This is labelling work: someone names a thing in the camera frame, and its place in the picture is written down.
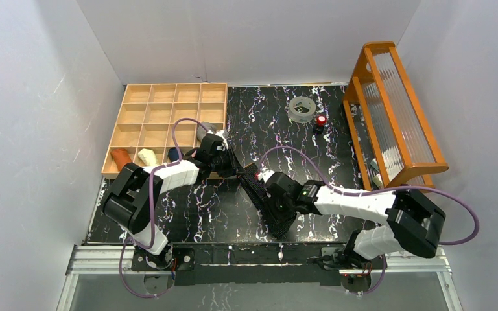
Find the black striped underwear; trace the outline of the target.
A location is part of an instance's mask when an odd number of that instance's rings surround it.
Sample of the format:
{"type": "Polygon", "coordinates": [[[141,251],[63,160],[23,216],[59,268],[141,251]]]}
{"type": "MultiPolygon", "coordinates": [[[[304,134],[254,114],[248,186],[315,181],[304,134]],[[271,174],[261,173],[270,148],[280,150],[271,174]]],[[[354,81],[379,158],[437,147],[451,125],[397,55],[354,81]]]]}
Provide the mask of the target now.
{"type": "Polygon", "coordinates": [[[276,239],[283,240],[296,219],[296,213],[287,209],[281,197],[269,193],[265,184],[258,180],[259,169],[255,163],[243,168],[237,175],[242,188],[249,199],[260,211],[268,232],[276,239]]]}

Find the grey beige underwear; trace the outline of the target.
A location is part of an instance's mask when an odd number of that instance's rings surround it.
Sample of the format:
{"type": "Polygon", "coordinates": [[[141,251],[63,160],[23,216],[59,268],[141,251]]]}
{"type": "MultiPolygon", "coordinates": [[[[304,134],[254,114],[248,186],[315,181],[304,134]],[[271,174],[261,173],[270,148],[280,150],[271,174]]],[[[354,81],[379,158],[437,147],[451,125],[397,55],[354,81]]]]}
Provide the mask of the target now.
{"type": "Polygon", "coordinates": [[[207,133],[211,132],[211,134],[215,134],[217,131],[217,127],[209,122],[202,122],[202,126],[198,125],[196,130],[196,138],[199,142],[203,140],[207,133]]]}

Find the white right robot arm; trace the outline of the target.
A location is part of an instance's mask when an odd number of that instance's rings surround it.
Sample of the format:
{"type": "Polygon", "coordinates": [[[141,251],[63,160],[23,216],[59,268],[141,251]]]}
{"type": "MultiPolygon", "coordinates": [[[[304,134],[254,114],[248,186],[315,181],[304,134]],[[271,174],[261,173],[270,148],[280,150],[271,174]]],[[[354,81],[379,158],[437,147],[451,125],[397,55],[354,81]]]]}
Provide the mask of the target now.
{"type": "Polygon", "coordinates": [[[408,251],[432,258],[440,242],[445,213],[420,191],[412,189],[372,194],[365,190],[331,189],[323,181],[304,184],[281,172],[256,174],[264,187],[268,228],[282,236],[298,214],[341,215],[377,223],[352,232],[344,249],[330,255],[330,266],[363,266],[387,253],[408,251]]]}

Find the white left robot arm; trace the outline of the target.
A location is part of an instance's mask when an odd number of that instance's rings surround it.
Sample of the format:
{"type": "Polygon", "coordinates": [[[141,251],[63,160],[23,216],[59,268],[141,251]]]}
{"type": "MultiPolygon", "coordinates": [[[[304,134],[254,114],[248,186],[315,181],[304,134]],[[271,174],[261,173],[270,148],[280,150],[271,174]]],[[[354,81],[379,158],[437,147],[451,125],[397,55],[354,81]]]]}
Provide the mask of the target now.
{"type": "Polygon", "coordinates": [[[137,246],[159,256],[169,243],[155,221],[159,196],[197,184],[213,173],[230,178],[242,175],[245,169],[223,137],[208,133],[199,147],[172,163],[154,168],[125,164],[102,198],[102,213],[122,227],[137,246]]]}

